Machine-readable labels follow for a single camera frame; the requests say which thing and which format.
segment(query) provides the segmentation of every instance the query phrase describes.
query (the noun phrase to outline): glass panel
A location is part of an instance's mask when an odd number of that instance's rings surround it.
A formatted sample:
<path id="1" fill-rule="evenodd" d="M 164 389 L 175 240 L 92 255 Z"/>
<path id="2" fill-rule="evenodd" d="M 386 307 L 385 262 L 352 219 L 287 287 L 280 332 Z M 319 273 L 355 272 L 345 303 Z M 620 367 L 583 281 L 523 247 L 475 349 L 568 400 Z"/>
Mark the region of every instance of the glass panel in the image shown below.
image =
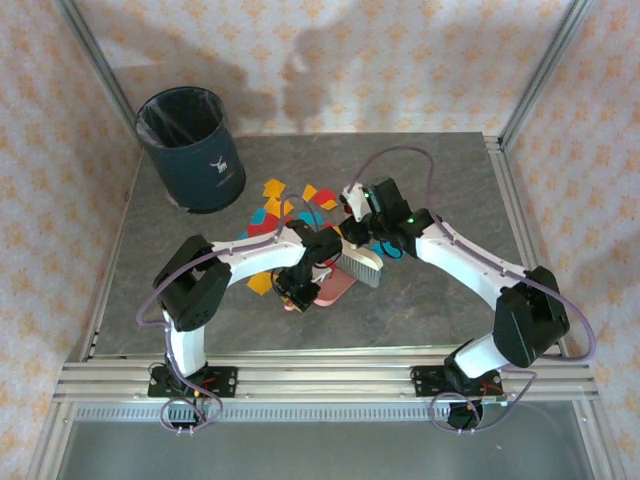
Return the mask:
<path id="1" fill-rule="evenodd" d="M 501 411 L 487 407 L 483 422 Z M 571 402 L 523 402 L 502 425 L 472 436 L 414 421 L 222 422 L 194 437 L 177 437 L 155 422 L 76 421 L 58 478 L 185 475 L 265 480 L 593 478 Z"/>

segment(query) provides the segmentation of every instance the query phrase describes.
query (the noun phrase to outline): gray table surface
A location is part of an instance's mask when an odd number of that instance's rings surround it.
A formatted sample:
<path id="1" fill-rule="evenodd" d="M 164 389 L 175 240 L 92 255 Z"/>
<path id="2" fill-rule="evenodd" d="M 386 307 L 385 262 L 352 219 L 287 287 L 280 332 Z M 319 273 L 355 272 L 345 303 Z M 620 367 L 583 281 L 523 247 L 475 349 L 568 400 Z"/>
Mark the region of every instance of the gray table surface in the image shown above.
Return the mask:
<path id="1" fill-rule="evenodd" d="M 237 238 L 266 201 L 263 184 L 276 178 L 285 193 L 309 183 L 339 192 L 361 162 L 390 145 L 413 144 L 436 160 L 432 204 L 458 232 L 511 262 L 519 255 L 484 139 L 480 133 L 328 134 L 237 139 L 247 171 L 242 196 L 225 210 L 191 215 L 176 209 L 150 160 L 144 160 L 125 222 L 116 271 L 96 345 L 96 355 L 164 352 L 162 332 L 135 322 L 153 278 L 189 236 L 209 241 Z M 424 206 L 427 163 L 418 154 L 392 152 L 364 180 L 391 175 L 412 208 Z M 296 205 L 293 213 L 302 212 Z M 323 212 L 339 223 L 336 208 Z M 148 317 L 159 317 L 159 308 Z M 230 288 L 207 325 L 208 353 L 246 350 L 459 344 L 490 331 L 493 314 L 458 281 L 422 262 L 385 259 L 380 286 L 356 283 L 333 306 L 286 312 L 273 292 L 261 297 L 246 282 Z"/>

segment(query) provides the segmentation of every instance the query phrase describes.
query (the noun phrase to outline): cable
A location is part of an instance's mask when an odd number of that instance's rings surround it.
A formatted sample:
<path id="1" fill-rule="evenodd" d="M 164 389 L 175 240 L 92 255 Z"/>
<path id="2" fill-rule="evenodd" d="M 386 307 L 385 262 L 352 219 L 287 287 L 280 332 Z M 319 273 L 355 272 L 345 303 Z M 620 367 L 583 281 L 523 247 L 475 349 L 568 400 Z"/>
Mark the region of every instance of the cable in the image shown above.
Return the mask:
<path id="1" fill-rule="evenodd" d="M 539 291 L 541 291 L 542 293 L 545 293 L 546 295 L 549 295 L 550 297 L 556 299 L 557 301 L 559 301 L 560 303 L 562 303 L 565 307 L 567 307 L 574 315 L 576 315 L 578 317 L 578 319 L 580 320 L 580 322 L 582 323 L 582 326 L 584 327 L 586 333 L 587 333 L 587 337 L 589 338 L 589 348 L 587 350 L 587 352 L 583 355 L 579 355 L 576 357 L 564 357 L 561 355 L 542 355 L 543 358 L 550 358 L 553 360 L 558 360 L 561 362 L 581 362 L 584 360 L 588 360 L 590 358 L 593 357 L 593 355 L 595 354 L 596 351 L 596 335 L 593 332 L 593 328 L 591 328 L 591 324 L 589 323 L 589 320 L 587 320 L 587 317 L 580 311 L 580 309 L 575 306 L 568 298 L 565 298 L 563 295 L 561 295 L 560 293 L 556 292 L 555 290 L 550 289 L 549 287 L 542 285 L 534 280 L 531 280 L 523 275 L 519 275 L 515 272 L 512 272 L 510 270 L 507 270 L 505 268 L 503 268 L 501 265 L 495 263 L 493 260 L 486 258 L 484 255 L 481 255 L 479 253 L 477 253 L 476 251 L 474 251 L 472 248 L 470 248 L 469 246 L 467 246 L 465 243 L 461 242 L 460 240 L 458 240 L 456 238 L 456 236 L 447 228 L 444 226 L 444 224 L 442 223 L 442 221 L 440 220 L 440 218 L 438 217 L 438 215 L 435 214 L 433 208 L 431 207 L 431 184 L 433 182 L 433 174 L 435 171 L 435 160 L 433 159 L 433 156 L 427 152 L 426 150 L 424 150 L 423 148 L 420 147 L 415 147 L 413 145 L 395 145 L 393 147 L 388 147 L 385 148 L 383 150 L 380 150 L 377 153 L 374 153 L 373 155 L 371 155 L 369 158 L 367 158 L 362 166 L 360 167 L 360 169 L 358 170 L 358 172 L 354 175 L 354 177 L 351 179 L 351 183 L 349 184 L 349 187 L 347 188 L 347 193 L 350 193 L 351 190 L 353 189 L 353 186 L 355 185 L 355 183 L 358 181 L 358 179 L 360 178 L 360 176 L 362 175 L 362 173 L 365 171 L 365 169 L 371 165 L 373 163 L 374 160 L 376 160 L 377 158 L 379 158 L 380 156 L 384 155 L 385 153 L 388 152 L 392 152 L 392 151 L 396 151 L 396 150 L 411 150 L 414 152 L 418 152 L 421 155 L 423 155 L 424 157 L 426 157 L 427 161 L 429 162 L 429 174 L 427 177 L 427 191 L 426 191 L 426 206 L 427 206 L 427 211 L 429 212 L 429 215 L 431 215 L 431 218 L 433 218 L 434 222 L 436 223 L 436 225 L 438 226 L 438 229 L 442 232 L 442 234 L 451 242 L 452 245 L 456 245 L 458 246 L 458 248 L 460 248 L 460 250 L 462 250 L 463 252 L 465 252 L 467 255 L 471 256 L 472 258 L 474 258 L 475 260 L 479 261 L 480 263 L 482 263 L 483 265 L 496 270 L 498 272 L 500 272 L 502 275 L 507 276 L 509 278 L 512 278 L 514 280 L 517 280 L 519 282 L 524 283 L 525 285 L 535 288 Z"/>
<path id="2" fill-rule="evenodd" d="M 473 411 L 473 415 L 476 417 L 476 421 L 478 423 L 480 423 L 480 414 L 478 413 L 478 409 L 476 408 L 476 406 L 473 404 L 473 402 L 466 395 L 463 395 L 463 394 L 458 393 L 458 392 L 442 392 L 442 393 L 439 393 L 438 395 L 436 395 L 435 397 L 433 397 L 431 399 L 431 402 L 429 402 L 429 407 L 427 409 L 427 412 L 429 413 L 429 420 L 431 421 L 433 426 L 435 426 L 438 430 L 442 430 L 443 432 L 456 433 L 458 435 L 461 435 L 463 433 L 473 434 L 473 433 L 476 433 L 476 432 L 486 432 L 487 430 L 491 430 L 492 428 L 497 427 L 499 424 L 504 422 L 513 413 L 514 407 L 518 404 L 520 399 L 531 388 L 531 385 L 533 385 L 533 382 L 536 380 L 536 378 L 538 378 L 538 374 L 536 372 L 532 371 L 532 370 L 507 370 L 507 369 L 502 369 L 502 372 L 511 373 L 511 374 L 514 374 L 514 375 L 515 374 L 519 374 L 519 373 L 528 373 L 529 375 L 531 375 L 531 378 L 529 379 L 527 384 L 524 386 L 524 388 L 520 391 L 518 396 L 513 400 L 513 402 L 511 402 L 507 406 L 505 411 L 502 413 L 502 415 L 500 415 L 498 417 L 497 420 L 495 420 L 494 422 L 490 423 L 489 425 L 485 425 L 484 427 L 472 428 L 470 430 L 462 430 L 462 429 L 443 427 L 438 422 L 436 422 L 435 410 L 433 408 L 435 406 L 435 403 L 438 400 L 440 400 L 441 398 L 443 398 L 443 397 L 447 397 L 447 396 L 451 397 L 451 396 L 453 396 L 453 397 L 458 397 L 458 398 L 464 400 L 467 403 L 467 405 L 469 405 L 471 410 Z"/>
<path id="3" fill-rule="evenodd" d="M 280 221 L 278 222 L 278 229 L 277 229 L 276 233 L 272 237 L 269 237 L 268 239 L 263 240 L 261 242 L 252 243 L 252 244 L 243 245 L 243 246 L 238 246 L 236 248 L 223 248 L 223 249 L 220 249 L 220 250 L 211 251 L 210 253 L 202 255 L 202 256 L 192 260 L 191 262 L 186 263 L 185 265 L 183 265 L 180 268 L 178 268 L 175 272 L 173 272 L 170 275 L 168 275 L 167 278 L 165 278 L 162 282 L 160 282 L 160 284 L 153 290 L 151 295 L 149 295 L 149 297 L 142 303 L 142 305 L 140 305 L 140 308 L 138 309 L 138 311 L 136 313 L 136 322 L 141 327 L 163 327 L 164 328 L 164 331 L 165 331 L 165 343 L 166 343 L 166 347 L 167 347 L 167 358 L 169 359 L 169 362 L 171 363 L 171 367 L 172 367 L 173 372 L 175 373 L 176 377 L 178 377 L 178 379 L 184 385 L 186 385 L 187 387 L 193 389 L 194 392 L 200 392 L 202 395 L 211 398 L 214 402 L 216 402 L 218 404 L 218 409 L 215 411 L 215 413 L 213 415 L 210 415 L 208 418 L 206 418 L 205 415 L 204 415 L 204 410 L 201 411 L 195 405 L 193 405 L 191 402 L 189 402 L 186 398 L 172 398 L 172 399 L 168 400 L 162 406 L 162 408 L 160 409 L 160 423 L 162 424 L 162 426 L 165 429 L 171 430 L 171 431 L 175 431 L 178 434 L 180 434 L 182 432 L 182 427 L 178 427 L 178 428 L 173 427 L 171 425 L 171 423 L 168 422 L 165 419 L 165 413 L 166 413 L 167 408 L 169 408 L 169 406 L 171 406 L 174 403 L 184 403 L 184 404 L 188 405 L 189 408 L 191 408 L 196 413 L 198 418 L 200 419 L 200 423 L 198 425 L 189 427 L 189 430 L 190 430 L 192 435 L 195 432 L 197 432 L 198 430 L 204 428 L 208 424 L 210 424 L 213 421 L 215 421 L 221 415 L 222 409 L 223 409 L 223 403 L 222 403 L 222 400 L 220 400 L 220 397 L 218 397 L 216 394 L 214 394 L 213 392 L 210 392 L 209 390 L 207 390 L 205 388 L 202 388 L 201 386 L 198 386 L 195 383 L 189 381 L 182 374 L 182 372 L 180 372 L 180 369 L 178 368 L 178 365 L 176 365 L 176 363 L 175 363 L 175 355 L 174 355 L 174 352 L 173 352 L 173 347 L 171 345 L 171 322 L 168 319 L 147 321 L 147 320 L 144 319 L 145 312 L 149 309 L 151 304 L 154 301 L 156 301 L 156 299 L 164 291 L 164 289 L 167 288 L 176 278 L 180 277 L 181 275 L 184 275 L 185 273 L 187 273 L 188 271 L 190 271 L 193 268 L 197 267 L 201 263 L 209 261 L 209 260 L 211 260 L 211 259 L 213 259 L 213 258 L 215 258 L 215 257 L 217 257 L 219 255 L 233 255 L 234 253 L 242 253 L 242 252 L 246 252 L 246 251 L 250 251 L 250 250 L 255 250 L 256 248 L 266 247 L 266 246 L 269 246 L 269 245 L 272 245 L 273 243 L 275 243 L 276 240 L 278 239 L 278 237 L 280 237 L 280 235 L 282 234 L 282 231 L 284 230 L 284 227 L 285 227 L 284 209 L 285 209 L 286 202 L 287 202 L 287 200 L 292 199 L 292 198 L 297 198 L 297 199 L 299 199 L 300 201 L 302 201 L 304 203 L 305 207 L 311 212 L 311 216 L 313 217 L 313 221 L 314 221 L 314 224 L 315 224 L 316 228 L 319 228 L 318 227 L 318 222 L 317 222 L 316 217 L 315 217 L 315 215 L 313 213 L 313 209 L 311 208 L 311 205 L 309 205 L 307 203 L 307 201 L 304 200 L 298 194 L 292 193 L 290 195 L 287 195 L 280 202 Z"/>

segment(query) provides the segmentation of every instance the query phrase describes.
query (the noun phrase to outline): logo on trash can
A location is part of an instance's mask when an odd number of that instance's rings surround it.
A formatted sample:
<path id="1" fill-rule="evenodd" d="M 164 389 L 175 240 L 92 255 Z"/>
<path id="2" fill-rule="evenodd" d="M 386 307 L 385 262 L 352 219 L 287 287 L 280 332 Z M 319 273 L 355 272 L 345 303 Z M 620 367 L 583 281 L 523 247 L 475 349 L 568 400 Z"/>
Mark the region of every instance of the logo on trash can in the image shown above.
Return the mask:
<path id="1" fill-rule="evenodd" d="M 227 169 L 227 162 L 222 161 L 222 155 L 220 155 L 220 158 L 216 163 L 210 163 L 209 165 L 211 165 L 212 167 L 217 167 L 218 173 L 222 173 Z"/>

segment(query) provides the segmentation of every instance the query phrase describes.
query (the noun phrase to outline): aluminum frame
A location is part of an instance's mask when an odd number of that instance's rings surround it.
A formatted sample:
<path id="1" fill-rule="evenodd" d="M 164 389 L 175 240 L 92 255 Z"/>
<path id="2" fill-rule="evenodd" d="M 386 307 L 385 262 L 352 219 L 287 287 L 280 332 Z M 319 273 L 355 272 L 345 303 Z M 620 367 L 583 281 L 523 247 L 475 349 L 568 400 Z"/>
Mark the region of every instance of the aluminum frame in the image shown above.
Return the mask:
<path id="1" fill-rule="evenodd" d="M 505 152 L 508 153 L 511 146 L 515 144 L 515 139 L 544 91 L 545 85 L 553 76 L 556 66 L 562 59 L 562 55 L 580 29 L 593 3 L 594 0 L 574 0 L 569 7 L 558 32 L 543 55 L 540 65 L 500 134 L 500 145 Z"/>
<path id="2" fill-rule="evenodd" d="M 236 398 L 225 399 L 224 402 L 232 411 L 249 413 L 230 415 L 231 420 L 235 417 L 237 420 L 262 420 L 261 415 L 267 415 L 264 412 L 274 408 L 295 408 L 298 412 L 316 412 L 317 416 L 317 405 L 334 405 L 338 410 L 344 410 L 344 407 L 361 408 L 365 404 L 376 408 L 400 404 L 409 412 L 407 420 L 417 421 L 427 418 L 424 413 L 426 399 L 415 396 L 410 380 L 411 367 L 442 365 L 444 358 L 454 349 L 384 347 L 268 351 L 230 354 L 208 360 L 211 364 L 239 368 Z M 146 415 L 148 420 L 149 415 L 164 403 L 163 399 L 146 396 L 148 366 L 157 360 L 161 357 L 90 359 L 65 364 L 27 478 L 56 478 L 78 412 L 82 419 L 87 409 L 93 406 L 100 408 L 97 414 L 102 419 L 128 421 L 126 416 L 130 413 L 126 412 L 141 409 L 146 412 L 142 416 Z M 538 380 L 523 401 L 573 401 L 580 407 L 578 418 L 583 441 L 596 478 L 624 478 L 620 474 L 621 467 L 615 463 L 616 457 L 610 454 L 613 446 L 611 437 L 601 433 L 602 410 L 589 366 L 586 363 L 565 364 L 543 359 L 533 366 Z M 507 398 L 515 397 L 527 381 L 528 376 L 524 374 L 503 374 Z M 485 398 L 486 403 L 502 403 L 504 400 L 504 397 Z M 286 414 L 285 418 L 287 421 L 295 420 Z M 366 417 L 367 421 L 369 419 L 375 420 L 376 414 Z"/>
<path id="3" fill-rule="evenodd" d="M 75 1 L 55 0 L 55 3 L 76 34 L 92 66 L 133 133 L 133 110 Z M 575 0 L 572 3 L 502 134 L 500 137 L 485 137 L 509 221 L 516 236 L 518 250 L 523 264 L 527 267 L 536 265 L 537 258 L 505 151 L 508 151 L 514 143 L 528 114 L 592 4 L 593 0 Z M 85 402 L 99 404 L 99 402 L 114 399 L 124 405 L 150 403 L 149 399 L 144 398 L 143 384 L 148 380 L 146 366 L 153 360 L 152 358 L 135 357 L 126 360 L 91 358 L 92 347 L 97 340 L 109 294 L 128 205 L 129 200 L 123 212 L 118 239 L 111 253 L 108 274 L 99 292 L 91 326 L 83 339 L 80 355 L 77 357 L 80 363 L 66 364 L 63 369 L 27 475 L 28 479 L 51 479 L 57 476 L 69 432 L 80 405 Z M 560 348 L 566 351 L 566 345 L 561 344 Z M 409 366 L 429 364 L 429 362 L 441 364 L 443 357 L 450 351 L 451 349 L 446 347 L 407 347 L 349 351 L 250 352 L 212 358 L 211 361 L 228 361 L 242 365 L 240 371 L 245 379 L 243 388 L 246 387 L 246 389 L 243 391 L 239 388 L 238 392 L 243 393 L 243 396 L 233 401 L 238 405 L 255 403 L 256 400 L 265 402 L 264 405 L 273 401 L 286 404 L 296 398 L 311 402 L 313 399 L 317 400 L 318 391 L 326 387 L 331 388 L 331 391 L 326 393 L 326 390 L 323 390 L 324 396 L 321 398 L 323 402 L 334 399 L 349 404 L 358 398 L 367 399 L 367 401 L 377 398 L 382 402 L 403 401 L 416 404 L 424 400 L 418 400 L 413 395 L 413 387 L 406 376 Z M 544 362 L 536 362 L 536 371 L 540 375 L 539 382 L 535 388 L 532 388 L 531 393 L 524 397 L 524 400 L 572 400 L 594 475 L 596 478 L 604 479 L 624 478 L 615 442 L 606 422 L 602 404 L 598 400 L 588 365 L 546 365 Z M 507 393 L 514 396 L 524 381 L 526 379 L 512 379 L 506 376 Z"/>

